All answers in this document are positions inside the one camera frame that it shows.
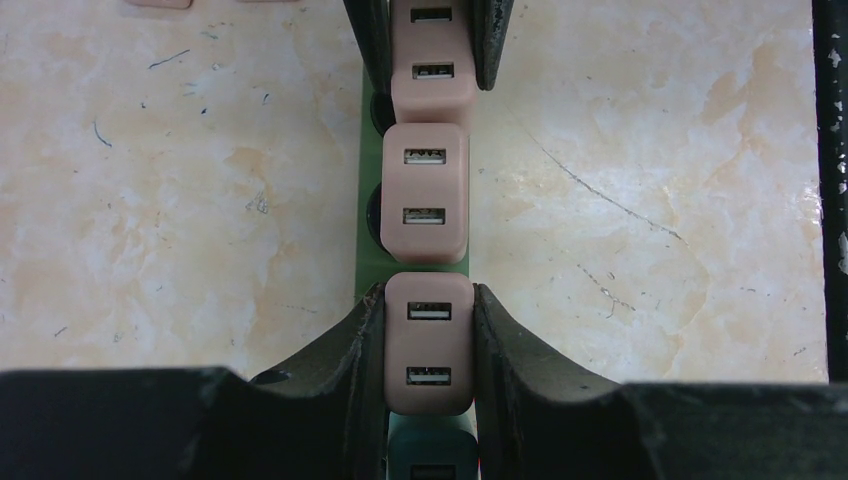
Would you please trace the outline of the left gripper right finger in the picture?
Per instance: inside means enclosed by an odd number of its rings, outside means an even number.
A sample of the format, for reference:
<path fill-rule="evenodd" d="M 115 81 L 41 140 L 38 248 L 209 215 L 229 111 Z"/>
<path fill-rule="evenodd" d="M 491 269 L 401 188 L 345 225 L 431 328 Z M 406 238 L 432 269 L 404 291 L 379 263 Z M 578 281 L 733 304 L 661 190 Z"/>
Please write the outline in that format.
<path fill-rule="evenodd" d="M 843 384 L 618 383 L 475 288 L 486 479 L 843 479 Z"/>

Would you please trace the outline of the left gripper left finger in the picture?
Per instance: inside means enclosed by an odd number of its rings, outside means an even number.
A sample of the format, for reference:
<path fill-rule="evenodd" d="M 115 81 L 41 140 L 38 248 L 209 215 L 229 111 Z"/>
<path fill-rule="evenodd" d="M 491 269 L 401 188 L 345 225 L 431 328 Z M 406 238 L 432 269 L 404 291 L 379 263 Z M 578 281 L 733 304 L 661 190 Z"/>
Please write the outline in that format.
<path fill-rule="evenodd" d="M 381 479 L 384 288 L 245 380 L 226 367 L 1 376 L 5 479 Z"/>

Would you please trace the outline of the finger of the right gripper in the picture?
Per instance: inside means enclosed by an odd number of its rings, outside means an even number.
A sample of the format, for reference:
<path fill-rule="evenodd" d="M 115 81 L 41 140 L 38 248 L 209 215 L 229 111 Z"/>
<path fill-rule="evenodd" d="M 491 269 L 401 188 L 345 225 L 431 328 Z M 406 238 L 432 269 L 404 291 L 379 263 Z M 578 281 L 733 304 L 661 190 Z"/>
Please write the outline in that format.
<path fill-rule="evenodd" d="M 389 94 L 392 51 L 389 2 L 343 0 L 363 65 L 375 91 Z"/>
<path fill-rule="evenodd" d="M 514 0 L 472 0 L 472 51 L 478 88 L 494 89 Z"/>

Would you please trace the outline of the pink plug green strip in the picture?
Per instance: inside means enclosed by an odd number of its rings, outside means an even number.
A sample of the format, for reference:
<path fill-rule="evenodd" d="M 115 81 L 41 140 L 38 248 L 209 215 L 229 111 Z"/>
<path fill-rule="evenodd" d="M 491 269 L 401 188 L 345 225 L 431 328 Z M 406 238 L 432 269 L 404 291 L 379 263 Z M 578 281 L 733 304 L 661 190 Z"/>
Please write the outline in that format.
<path fill-rule="evenodd" d="M 468 3 L 395 0 L 389 8 L 396 121 L 451 123 L 470 132 L 478 85 Z"/>
<path fill-rule="evenodd" d="M 469 146 L 452 123 L 398 123 L 383 137 L 380 237 L 406 264 L 456 264 L 466 254 Z"/>
<path fill-rule="evenodd" d="M 474 287 L 460 273 L 402 272 L 385 286 L 384 397 L 400 415 L 464 413 L 473 399 Z"/>

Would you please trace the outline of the teal plug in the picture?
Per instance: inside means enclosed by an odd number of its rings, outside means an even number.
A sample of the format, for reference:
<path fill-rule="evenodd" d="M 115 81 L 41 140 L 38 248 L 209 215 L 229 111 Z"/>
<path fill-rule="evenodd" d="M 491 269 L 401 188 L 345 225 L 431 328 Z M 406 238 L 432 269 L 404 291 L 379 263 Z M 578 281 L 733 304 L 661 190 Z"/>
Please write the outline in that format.
<path fill-rule="evenodd" d="M 478 441 L 468 415 L 389 416 L 388 479 L 477 479 Z"/>

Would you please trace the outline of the green long power strip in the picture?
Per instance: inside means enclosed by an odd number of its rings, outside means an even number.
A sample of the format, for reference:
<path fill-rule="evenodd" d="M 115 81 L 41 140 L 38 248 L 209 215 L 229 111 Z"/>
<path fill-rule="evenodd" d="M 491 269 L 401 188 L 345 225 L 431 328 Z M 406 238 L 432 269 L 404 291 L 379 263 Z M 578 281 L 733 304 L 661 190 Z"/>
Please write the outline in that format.
<path fill-rule="evenodd" d="M 355 261 L 354 295 L 363 296 L 375 283 L 384 283 L 402 266 L 386 253 L 378 244 L 379 240 L 379 185 L 382 173 L 382 144 L 380 129 L 375 126 L 372 115 L 379 120 L 388 116 L 390 108 L 387 102 L 374 94 L 369 77 L 362 76 L 361 95 L 361 133 L 359 146 L 358 180 L 358 217 Z M 475 417 L 472 408 L 464 413 L 470 418 L 473 428 Z M 381 477 L 386 477 L 386 452 Z"/>

